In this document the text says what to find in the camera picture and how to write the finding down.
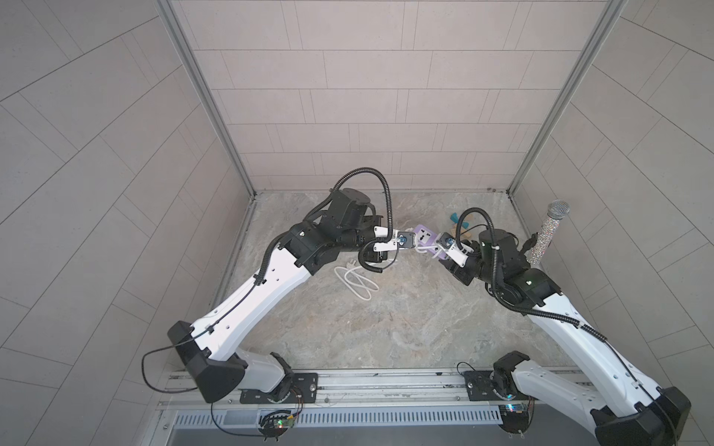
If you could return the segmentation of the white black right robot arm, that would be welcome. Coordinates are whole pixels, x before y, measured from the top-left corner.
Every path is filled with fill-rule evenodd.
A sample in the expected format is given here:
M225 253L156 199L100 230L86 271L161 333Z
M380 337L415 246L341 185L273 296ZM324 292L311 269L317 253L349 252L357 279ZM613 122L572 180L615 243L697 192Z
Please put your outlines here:
M485 210L472 207L460 215L456 227L468 216L480 215L485 228L476 240L464 240L461 232L443 233L436 240L446 255L442 264L459 282L483 282L498 304L539 326L591 381L580 386L513 351L494 364L494 392L504 400L522 394L542 401L602 445L675 445L691 401L678 388L659 386L626 360L538 267L568 212L566 202L551 203L540 231L518 243L515 235L496 228Z

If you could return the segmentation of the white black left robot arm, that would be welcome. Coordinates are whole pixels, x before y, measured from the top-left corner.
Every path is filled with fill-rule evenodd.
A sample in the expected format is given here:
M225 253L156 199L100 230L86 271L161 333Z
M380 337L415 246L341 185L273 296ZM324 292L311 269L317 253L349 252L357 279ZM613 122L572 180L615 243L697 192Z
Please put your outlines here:
M341 177L325 200L302 221L269 242L258 271L208 314L178 321L169 347L208 404L234 390L258 390L281 401L294 373L278 354L241 350L249 332L283 297L342 252L355 252L365 271L382 273L385 249L398 245L386 177L359 167Z

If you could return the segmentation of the purple power strip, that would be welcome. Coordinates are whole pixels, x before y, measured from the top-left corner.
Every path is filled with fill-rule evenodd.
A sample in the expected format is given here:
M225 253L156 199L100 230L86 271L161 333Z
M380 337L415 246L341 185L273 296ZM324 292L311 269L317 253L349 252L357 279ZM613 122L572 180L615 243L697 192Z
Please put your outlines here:
M424 225L419 224L414 228L415 250L420 254L428 254L432 258L444 260L447 258L446 251L438 245L440 234L433 232Z

